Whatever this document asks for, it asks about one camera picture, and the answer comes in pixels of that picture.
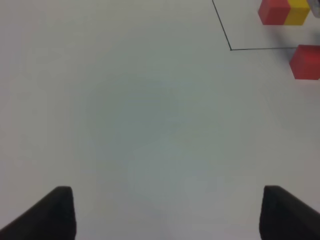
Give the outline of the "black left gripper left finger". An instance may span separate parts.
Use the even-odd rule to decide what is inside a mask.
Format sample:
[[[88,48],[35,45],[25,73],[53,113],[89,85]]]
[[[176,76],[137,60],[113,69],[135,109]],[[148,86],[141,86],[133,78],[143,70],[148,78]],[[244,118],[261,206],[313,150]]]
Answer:
[[[77,221],[73,190],[58,186],[0,230],[2,240],[74,240]]]

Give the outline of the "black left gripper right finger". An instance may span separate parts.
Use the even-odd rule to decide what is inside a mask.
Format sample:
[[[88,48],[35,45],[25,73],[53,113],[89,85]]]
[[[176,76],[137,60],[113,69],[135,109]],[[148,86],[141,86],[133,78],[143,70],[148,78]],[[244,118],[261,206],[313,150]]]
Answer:
[[[318,240],[320,213],[284,188],[266,185],[259,233],[262,240]]]

